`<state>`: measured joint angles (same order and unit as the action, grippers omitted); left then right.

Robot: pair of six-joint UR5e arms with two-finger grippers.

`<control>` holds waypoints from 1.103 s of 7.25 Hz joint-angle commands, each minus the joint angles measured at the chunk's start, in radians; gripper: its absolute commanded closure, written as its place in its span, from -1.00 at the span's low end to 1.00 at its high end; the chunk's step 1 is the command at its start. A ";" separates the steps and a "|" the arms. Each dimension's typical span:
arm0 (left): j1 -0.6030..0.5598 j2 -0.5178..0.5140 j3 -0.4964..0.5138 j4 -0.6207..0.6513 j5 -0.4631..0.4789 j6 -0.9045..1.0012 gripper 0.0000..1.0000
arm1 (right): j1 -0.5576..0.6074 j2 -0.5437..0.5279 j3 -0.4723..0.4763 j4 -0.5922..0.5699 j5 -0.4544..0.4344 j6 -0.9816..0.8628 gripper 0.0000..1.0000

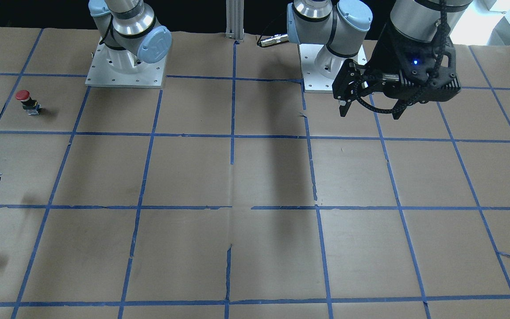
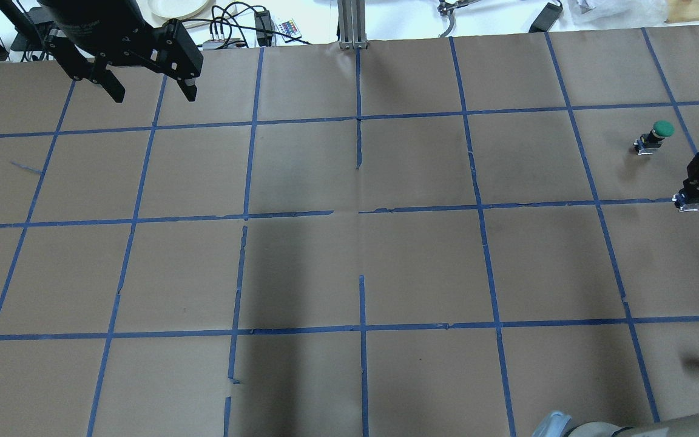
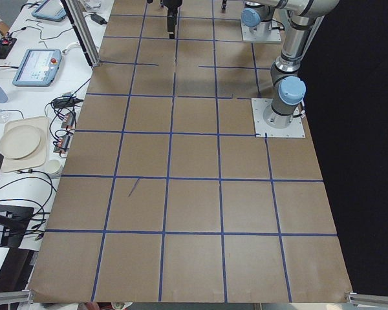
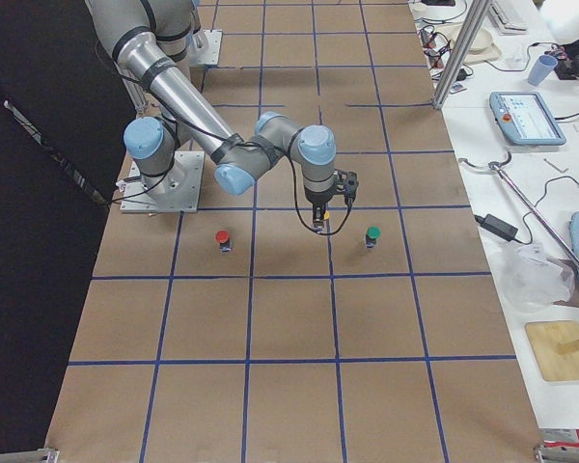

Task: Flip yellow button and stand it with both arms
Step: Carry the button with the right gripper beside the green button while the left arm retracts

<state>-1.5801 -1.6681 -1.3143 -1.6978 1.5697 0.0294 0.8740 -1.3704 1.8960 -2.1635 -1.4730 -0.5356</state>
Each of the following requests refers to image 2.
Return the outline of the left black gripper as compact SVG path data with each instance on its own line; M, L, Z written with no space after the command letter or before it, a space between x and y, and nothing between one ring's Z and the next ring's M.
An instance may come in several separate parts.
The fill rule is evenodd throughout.
M188 102L197 99L196 80L203 55L179 19L152 27L136 1L39 1L66 37L48 36L46 47L73 80L100 86L115 103L122 103L125 88L107 69L111 64L136 64L177 82ZM95 57L89 61L78 48Z

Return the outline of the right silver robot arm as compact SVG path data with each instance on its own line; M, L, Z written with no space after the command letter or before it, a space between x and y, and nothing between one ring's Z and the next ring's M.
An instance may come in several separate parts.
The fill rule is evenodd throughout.
M672 202L679 211L696 211L699 207L699 152L687 165L687 177ZM553 410L532 433L533 436L699 436L699 414L658 421L644 426L621 427L604 421L575 425L572 416Z

